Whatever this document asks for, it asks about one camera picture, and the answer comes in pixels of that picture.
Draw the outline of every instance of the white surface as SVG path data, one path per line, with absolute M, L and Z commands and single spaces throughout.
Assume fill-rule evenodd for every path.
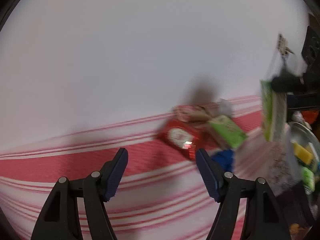
M 0 149 L 198 94 L 255 94 L 278 32 L 301 68 L 307 10 L 302 0 L 22 0 L 0 32 Z

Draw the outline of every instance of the metal bowl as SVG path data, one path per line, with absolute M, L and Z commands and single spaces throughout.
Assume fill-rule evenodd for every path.
M 306 147 L 308 142 L 311 142 L 315 147 L 318 155 L 320 155 L 320 143 L 317 137 L 304 125 L 298 122 L 290 122 L 291 127 L 291 141 Z

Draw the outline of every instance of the red package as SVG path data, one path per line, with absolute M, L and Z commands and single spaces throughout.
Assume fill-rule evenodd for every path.
M 197 129 L 178 119 L 172 119 L 161 130 L 160 138 L 190 160 L 194 160 L 196 151 L 204 147 L 205 132 L 204 129 Z

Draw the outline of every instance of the yellow object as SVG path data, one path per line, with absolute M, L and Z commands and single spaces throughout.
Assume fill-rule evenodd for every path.
M 313 159 L 313 154 L 308 152 L 300 144 L 293 143 L 294 155 L 302 160 L 306 165 L 309 165 Z

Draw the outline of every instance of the tablecloth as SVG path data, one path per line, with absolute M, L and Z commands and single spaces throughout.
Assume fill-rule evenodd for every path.
M 257 96 L 229 100 L 234 121 L 249 138 L 235 154 L 235 174 L 263 175 L 270 158 Z M 105 204 L 119 240 L 205 239 L 219 204 L 209 197 L 194 162 L 155 138 L 172 113 L 131 120 L 51 138 L 0 153 L 0 206 L 22 239 L 30 239 L 41 208 L 57 179 L 86 177 L 113 158 L 119 147 L 129 162 L 116 196 Z M 214 143 L 210 149 L 217 147 Z M 91 239 L 83 199 L 78 199 L 81 230 Z M 233 239 L 243 224 L 245 200 Z

